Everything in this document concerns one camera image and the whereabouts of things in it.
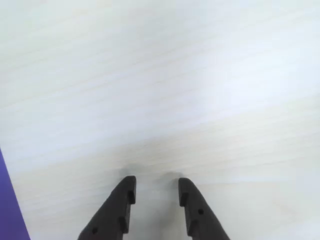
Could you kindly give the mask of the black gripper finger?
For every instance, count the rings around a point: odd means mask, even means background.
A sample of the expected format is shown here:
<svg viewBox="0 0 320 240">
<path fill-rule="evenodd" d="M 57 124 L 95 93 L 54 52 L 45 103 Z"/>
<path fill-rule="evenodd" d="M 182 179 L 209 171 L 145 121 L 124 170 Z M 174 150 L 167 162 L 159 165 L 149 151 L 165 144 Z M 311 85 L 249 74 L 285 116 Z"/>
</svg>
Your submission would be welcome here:
<svg viewBox="0 0 320 240">
<path fill-rule="evenodd" d="M 186 232 L 193 240 L 228 240 L 229 236 L 196 185 L 178 179 L 179 205 L 184 208 Z"/>
<path fill-rule="evenodd" d="M 122 240 L 129 232 L 131 205 L 136 203 L 137 179 L 124 177 L 78 236 L 79 240 Z"/>
</svg>

